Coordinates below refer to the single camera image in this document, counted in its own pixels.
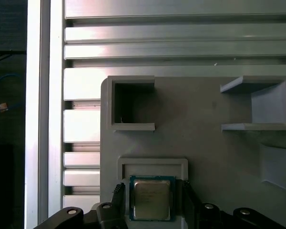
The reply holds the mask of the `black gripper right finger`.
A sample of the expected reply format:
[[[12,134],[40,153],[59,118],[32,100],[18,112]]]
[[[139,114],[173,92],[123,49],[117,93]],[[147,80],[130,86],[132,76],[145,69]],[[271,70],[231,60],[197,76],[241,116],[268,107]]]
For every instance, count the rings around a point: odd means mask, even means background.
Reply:
[[[228,214],[212,203],[203,203],[189,181],[182,183],[182,212],[189,229],[275,229],[276,222],[251,208]]]

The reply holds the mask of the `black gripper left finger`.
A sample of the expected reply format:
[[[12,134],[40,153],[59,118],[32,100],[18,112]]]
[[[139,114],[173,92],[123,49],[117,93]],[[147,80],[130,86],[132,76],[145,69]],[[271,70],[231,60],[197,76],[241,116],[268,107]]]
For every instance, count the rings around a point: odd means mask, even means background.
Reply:
[[[88,213],[66,207],[36,226],[37,229],[126,229],[125,184],[117,184],[110,202],[98,203]]]

